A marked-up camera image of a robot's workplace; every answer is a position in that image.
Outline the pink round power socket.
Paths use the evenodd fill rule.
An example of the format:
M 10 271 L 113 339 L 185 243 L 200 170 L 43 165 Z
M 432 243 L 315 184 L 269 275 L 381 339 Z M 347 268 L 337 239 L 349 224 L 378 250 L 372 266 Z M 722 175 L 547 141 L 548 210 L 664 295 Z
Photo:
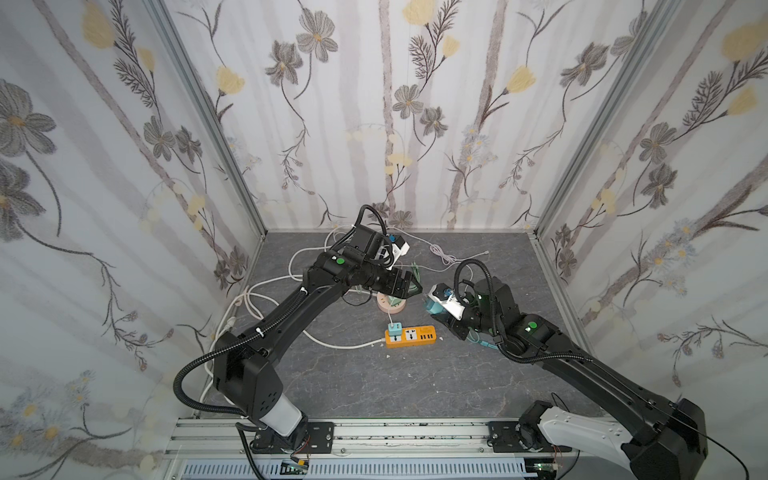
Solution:
M 377 293 L 376 305 L 385 314 L 396 315 L 405 309 L 406 301 L 382 293 Z

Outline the teal charger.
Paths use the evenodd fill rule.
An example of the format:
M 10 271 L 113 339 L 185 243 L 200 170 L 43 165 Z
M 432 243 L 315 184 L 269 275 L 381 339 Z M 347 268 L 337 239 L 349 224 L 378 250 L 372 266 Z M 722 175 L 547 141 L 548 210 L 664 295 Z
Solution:
M 431 299 L 426 301 L 425 308 L 430 315 L 438 315 L 444 311 L 443 306 L 439 302 Z
M 387 333 L 390 337 L 400 336 L 402 334 L 402 324 L 400 322 L 390 323 Z

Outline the orange power strip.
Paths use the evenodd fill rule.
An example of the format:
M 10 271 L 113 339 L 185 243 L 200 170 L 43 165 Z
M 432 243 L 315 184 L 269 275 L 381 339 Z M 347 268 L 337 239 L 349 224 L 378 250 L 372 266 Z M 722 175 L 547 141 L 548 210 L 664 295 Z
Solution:
M 399 335 L 385 335 L 385 345 L 388 349 L 432 345 L 438 337 L 433 326 L 418 326 L 403 328 Z

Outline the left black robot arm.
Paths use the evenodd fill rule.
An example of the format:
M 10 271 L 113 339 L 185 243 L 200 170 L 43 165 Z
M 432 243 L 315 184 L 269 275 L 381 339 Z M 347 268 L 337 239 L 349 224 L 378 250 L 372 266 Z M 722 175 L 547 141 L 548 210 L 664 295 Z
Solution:
M 284 395 L 276 366 L 311 322 L 351 288 L 401 300 L 420 294 L 415 275 L 395 265 L 404 245 L 402 237 L 389 234 L 375 207 L 361 206 L 351 229 L 319 253 L 299 286 L 261 322 L 240 335 L 223 334 L 213 351 L 181 368 L 174 395 L 193 410 L 245 417 L 281 437 L 294 436 L 306 416 Z M 212 363 L 213 385 L 230 405 L 206 404 L 184 391 L 185 378 L 206 363 Z

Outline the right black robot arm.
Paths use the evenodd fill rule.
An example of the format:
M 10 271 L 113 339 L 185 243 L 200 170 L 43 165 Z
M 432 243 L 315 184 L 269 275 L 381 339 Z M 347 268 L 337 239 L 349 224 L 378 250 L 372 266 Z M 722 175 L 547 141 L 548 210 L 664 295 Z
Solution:
M 428 293 L 431 317 L 464 340 L 487 333 L 498 352 L 538 365 L 602 408 L 600 420 L 537 401 L 518 419 L 516 439 L 528 451 L 570 447 L 630 471 L 637 479 L 694 479 L 714 439 L 695 403 L 672 401 L 619 374 L 540 315 L 523 313 L 508 285 L 477 260 L 461 262 L 450 284 Z

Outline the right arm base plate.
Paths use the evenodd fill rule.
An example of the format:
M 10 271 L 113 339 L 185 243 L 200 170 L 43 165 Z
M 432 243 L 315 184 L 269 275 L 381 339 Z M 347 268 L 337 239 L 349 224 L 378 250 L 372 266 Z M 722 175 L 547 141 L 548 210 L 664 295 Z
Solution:
M 519 427 L 516 420 L 490 421 L 487 423 L 487 445 L 494 453 L 570 453 L 571 447 L 547 442 L 543 435 L 532 428 Z

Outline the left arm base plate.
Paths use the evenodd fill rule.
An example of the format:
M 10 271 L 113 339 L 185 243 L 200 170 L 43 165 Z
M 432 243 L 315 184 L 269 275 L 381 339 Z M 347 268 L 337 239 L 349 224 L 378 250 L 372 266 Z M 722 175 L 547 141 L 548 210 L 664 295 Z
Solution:
M 304 422 L 288 437 L 267 428 L 252 435 L 249 447 L 255 454 L 330 454 L 335 426 L 330 421 Z

